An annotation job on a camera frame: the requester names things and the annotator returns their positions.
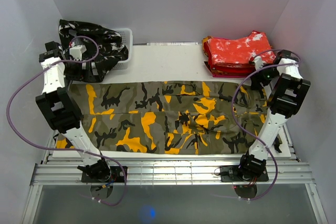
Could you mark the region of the orange green camouflage trousers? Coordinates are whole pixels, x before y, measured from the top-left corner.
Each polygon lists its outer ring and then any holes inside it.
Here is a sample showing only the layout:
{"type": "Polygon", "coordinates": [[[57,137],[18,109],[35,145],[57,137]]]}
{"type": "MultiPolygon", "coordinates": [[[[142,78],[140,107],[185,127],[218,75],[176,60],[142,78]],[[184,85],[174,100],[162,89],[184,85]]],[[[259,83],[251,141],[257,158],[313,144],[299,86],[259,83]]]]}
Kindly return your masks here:
{"type": "Polygon", "coordinates": [[[267,95],[232,82],[72,84],[83,128],[101,151],[245,153],[267,116],[267,95]]]}

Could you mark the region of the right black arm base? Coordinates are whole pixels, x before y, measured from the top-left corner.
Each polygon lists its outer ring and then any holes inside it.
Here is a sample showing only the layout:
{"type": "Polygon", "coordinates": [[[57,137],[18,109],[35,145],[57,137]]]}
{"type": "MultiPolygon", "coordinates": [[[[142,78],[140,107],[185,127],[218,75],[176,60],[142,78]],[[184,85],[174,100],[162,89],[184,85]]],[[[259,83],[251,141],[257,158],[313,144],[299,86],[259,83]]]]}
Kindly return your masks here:
{"type": "Polygon", "coordinates": [[[220,166],[219,176],[222,182],[268,182],[269,177],[265,170],[259,177],[250,173],[243,172],[238,168],[238,165],[220,166]]]}

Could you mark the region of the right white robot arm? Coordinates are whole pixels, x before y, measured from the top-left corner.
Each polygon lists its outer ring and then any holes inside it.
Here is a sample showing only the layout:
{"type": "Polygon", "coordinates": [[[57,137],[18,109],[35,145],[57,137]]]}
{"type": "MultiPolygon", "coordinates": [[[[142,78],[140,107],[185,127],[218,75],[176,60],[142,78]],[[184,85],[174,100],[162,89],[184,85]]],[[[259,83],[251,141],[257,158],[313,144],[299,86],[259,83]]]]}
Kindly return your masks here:
{"type": "Polygon", "coordinates": [[[297,114],[311,86],[299,72],[300,58],[289,50],[275,50],[276,58],[265,63],[260,54],[252,57],[250,63],[255,71],[245,79],[251,80],[251,88],[260,90],[276,78],[267,105],[267,116],[258,135],[251,133],[254,143],[244,154],[236,169],[242,180],[257,180],[266,174],[266,161],[272,155],[270,150],[280,129],[290,117],[297,114]]]}

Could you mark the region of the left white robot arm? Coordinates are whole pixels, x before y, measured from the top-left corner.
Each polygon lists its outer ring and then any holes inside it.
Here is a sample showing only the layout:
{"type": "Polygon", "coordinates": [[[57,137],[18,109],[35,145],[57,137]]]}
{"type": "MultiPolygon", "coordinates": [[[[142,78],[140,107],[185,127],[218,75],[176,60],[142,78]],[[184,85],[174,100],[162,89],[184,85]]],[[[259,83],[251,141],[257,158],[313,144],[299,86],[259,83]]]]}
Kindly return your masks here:
{"type": "Polygon", "coordinates": [[[44,86],[41,95],[36,97],[37,106],[51,129],[68,139],[79,153],[83,165],[78,166],[78,169],[90,179],[108,182],[112,178],[111,168],[90,141],[82,125],[83,114],[68,93],[61,45],[51,41],[45,47],[46,52],[39,55],[44,71],[44,86]]]}

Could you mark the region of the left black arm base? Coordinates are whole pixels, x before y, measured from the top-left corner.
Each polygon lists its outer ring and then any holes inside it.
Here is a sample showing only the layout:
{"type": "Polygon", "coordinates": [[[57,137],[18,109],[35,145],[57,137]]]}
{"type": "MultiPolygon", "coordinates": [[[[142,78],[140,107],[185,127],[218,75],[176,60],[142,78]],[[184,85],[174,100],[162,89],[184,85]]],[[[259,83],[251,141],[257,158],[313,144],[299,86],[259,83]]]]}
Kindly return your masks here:
{"type": "Polygon", "coordinates": [[[109,179],[92,179],[87,174],[82,173],[81,182],[82,183],[124,183],[125,177],[128,174],[128,167],[123,166],[123,169],[119,166],[110,166],[111,175],[109,179]]]}

